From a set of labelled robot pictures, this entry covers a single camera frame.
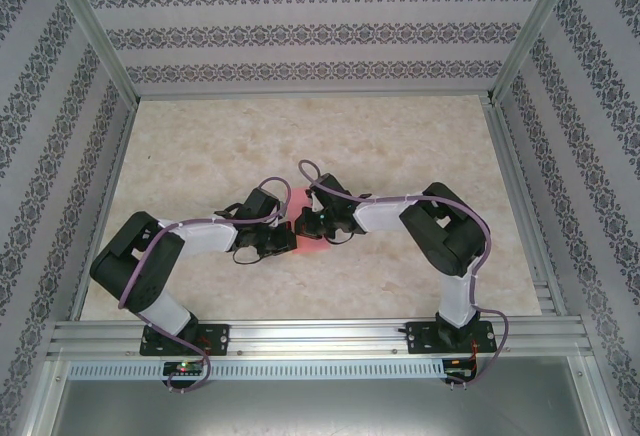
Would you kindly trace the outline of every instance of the mounting plate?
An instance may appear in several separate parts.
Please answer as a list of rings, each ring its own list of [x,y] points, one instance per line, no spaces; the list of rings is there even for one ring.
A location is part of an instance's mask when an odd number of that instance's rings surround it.
[[[438,334],[440,325],[435,321],[418,321],[405,324],[409,354],[471,353],[472,342],[478,345],[478,353],[495,353],[497,344],[493,325],[489,321],[476,321],[469,328],[469,335],[451,348]]]
[[[229,346],[228,324],[198,324],[194,346],[204,350],[209,356],[226,356]],[[185,348],[145,326],[140,343],[141,356],[198,356],[189,348]]]

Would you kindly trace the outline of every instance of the black mounting bracket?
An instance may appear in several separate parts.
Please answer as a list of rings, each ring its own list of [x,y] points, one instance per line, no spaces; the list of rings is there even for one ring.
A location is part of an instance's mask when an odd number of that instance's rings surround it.
[[[489,321],[472,319],[460,328],[458,338],[451,338],[451,328],[436,321],[413,321],[406,323],[404,330],[409,354],[460,354],[472,353],[473,342],[478,353],[495,353],[497,350],[493,325]]]
[[[209,356],[226,356],[229,346],[228,324],[198,324],[190,343]],[[172,341],[145,326],[140,343],[141,356],[198,356],[195,351]]]

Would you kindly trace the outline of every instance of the enclosure wall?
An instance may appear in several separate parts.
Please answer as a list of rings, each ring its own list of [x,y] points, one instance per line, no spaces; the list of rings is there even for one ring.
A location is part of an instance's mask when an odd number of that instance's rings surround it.
[[[0,0],[0,434],[67,319],[129,111],[64,0]]]
[[[536,0],[89,0],[141,95],[488,90]]]
[[[554,271],[640,433],[638,0],[559,0],[500,102]]]

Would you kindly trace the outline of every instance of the patterned wallpaper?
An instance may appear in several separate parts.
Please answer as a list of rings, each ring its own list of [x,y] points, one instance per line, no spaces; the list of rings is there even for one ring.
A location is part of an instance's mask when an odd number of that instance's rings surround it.
[[[502,101],[623,434],[640,434],[639,14],[639,0],[559,0]]]
[[[142,95],[488,90],[536,0],[89,0]]]
[[[0,435],[69,317],[128,110],[64,0],[0,2]]]

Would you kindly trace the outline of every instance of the beige floor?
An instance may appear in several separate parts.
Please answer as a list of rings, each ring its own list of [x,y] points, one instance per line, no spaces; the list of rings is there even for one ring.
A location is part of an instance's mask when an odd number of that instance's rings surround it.
[[[103,244],[137,210],[205,217],[243,201],[267,176],[305,186],[301,158],[353,193],[403,195],[444,182],[492,230],[479,303],[540,314],[482,108],[471,96],[144,102]],[[283,195],[276,184],[270,189]],[[423,317],[439,301],[436,271],[402,232],[254,266],[237,266],[229,254],[200,255],[176,265],[168,288],[201,319]],[[131,317],[91,283],[83,319]]]

